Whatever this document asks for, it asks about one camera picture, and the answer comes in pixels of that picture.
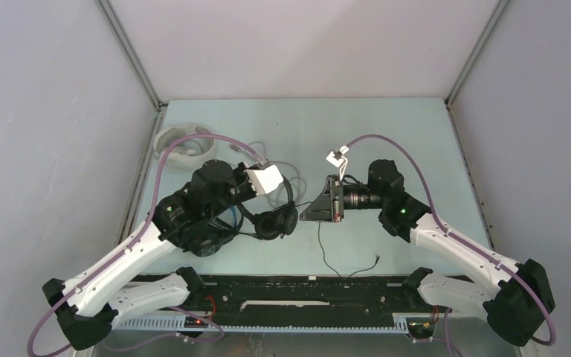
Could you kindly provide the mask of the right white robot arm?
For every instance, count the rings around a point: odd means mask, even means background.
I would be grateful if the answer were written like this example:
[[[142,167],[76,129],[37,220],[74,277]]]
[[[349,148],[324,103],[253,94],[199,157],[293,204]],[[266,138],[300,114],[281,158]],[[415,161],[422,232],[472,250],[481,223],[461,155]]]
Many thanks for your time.
[[[430,206],[406,193],[394,161],[373,161],[365,184],[327,176],[323,192],[300,220],[339,223],[347,210],[377,210],[390,236],[438,254],[467,277],[458,280],[418,268],[402,292],[405,306],[413,311],[429,304],[445,306],[485,321],[504,341],[523,347],[555,309],[546,269],[539,262],[505,257],[436,219]]]

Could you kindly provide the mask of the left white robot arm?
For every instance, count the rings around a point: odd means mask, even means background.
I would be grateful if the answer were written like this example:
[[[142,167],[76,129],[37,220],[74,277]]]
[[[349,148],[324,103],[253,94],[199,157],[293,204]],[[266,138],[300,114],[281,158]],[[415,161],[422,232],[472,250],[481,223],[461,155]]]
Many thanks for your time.
[[[53,278],[43,285],[67,347],[86,350],[121,323],[161,308],[202,306],[204,282],[191,267],[135,288],[126,284],[174,251],[214,254],[221,240],[210,223],[231,207],[270,193],[282,181],[280,171],[267,161],[232,167],[212,159],[180,190],[155,197],[146,219],[101,260],[71,279]]]

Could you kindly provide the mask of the black headset with blue band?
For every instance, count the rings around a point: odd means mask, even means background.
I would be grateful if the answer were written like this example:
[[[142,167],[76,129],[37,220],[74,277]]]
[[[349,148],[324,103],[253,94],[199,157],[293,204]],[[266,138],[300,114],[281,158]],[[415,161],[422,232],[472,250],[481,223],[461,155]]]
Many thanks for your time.
[[[189,252],[197,257],[209,257],[217,253],[223,245],[227,245],[239,235],[245,217],[238,208],[230,208],[233,223],[229,224],[216,217],[197,228],[191,228],[185,235],[181,245],[183,252]]]

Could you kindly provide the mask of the small black on-ear headphones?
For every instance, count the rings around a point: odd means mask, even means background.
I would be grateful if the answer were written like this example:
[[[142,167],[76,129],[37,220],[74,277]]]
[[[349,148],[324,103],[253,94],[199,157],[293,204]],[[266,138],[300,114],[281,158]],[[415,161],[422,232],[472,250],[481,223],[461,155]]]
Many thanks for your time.
[[[278,207],[273,207],[272,210],[258,214],[251,214],[243,204],[240,203],[237,205],[237,209],[242,214],[242,217],[248,219],[254,225],[255,233],[246,235],[259,240],[268,241],[276,239],[277,237],[283,238],[284,236],[290,235],[294,232],[294,229],[297,227],[299,222],[297,204],[294,200],[294,190],[291,182],[285,176],[283,177],[282,185],[283,187],[280,188],[285,188],[287,200],[284,204],[279,205]],[[338,277],[351,278],[356,274],[372,271],[377,267],[380,260],[380,257],[376,255],[374,263],[370,267],[360,269],[343,276],[327,261],[326,250],[323,246],[322,239],[320,238],[320,223],[318,223],[317,227],[317,241],[322,252],[323,263],[326,267],[336,273]]]

